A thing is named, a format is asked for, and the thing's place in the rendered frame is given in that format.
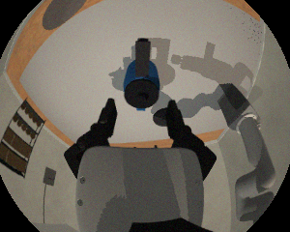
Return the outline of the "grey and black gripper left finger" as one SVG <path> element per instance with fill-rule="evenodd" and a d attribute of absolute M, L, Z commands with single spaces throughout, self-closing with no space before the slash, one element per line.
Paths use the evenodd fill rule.
<path fill-rule="evenodd" d="M 95 146 L 110 146 L 108 138 L 113 135 L 116 118 L 115 100 L 108 98 L 98 122 L 93 124 L 90 130 L 80 136 L 76 143 L 65 152 L 64 157 L 76 179 L 81 159 L 87 149 Z"/>

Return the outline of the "black round disk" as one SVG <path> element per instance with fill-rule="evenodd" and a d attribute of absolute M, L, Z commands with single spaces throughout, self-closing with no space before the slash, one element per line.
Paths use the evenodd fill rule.
<path fill-rule="evenodd" d="M 166 108 L 163 108 L 163 109 L 158 110 L 154 114 L 153 120 L 156 125 L 161 126 L 161 127 L 166 127 L 165 112 L 166 112 Z"/>

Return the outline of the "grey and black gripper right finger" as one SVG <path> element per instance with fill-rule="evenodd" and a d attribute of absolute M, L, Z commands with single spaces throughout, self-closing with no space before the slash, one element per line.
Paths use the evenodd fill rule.
<path fill-rule="evenodd" d="M 178 109 L 175 100 L 170 100 L 165 112 L 168 136 L 173 139 L 171 148 L 187 148 L 198 157 L 203 181 L 214 166 L 217 156 L 204 142 L 191 132 L 191 128 L 184 123 L 181 110 Z M 182 123 L 183 122 L 183 123 Z"/>

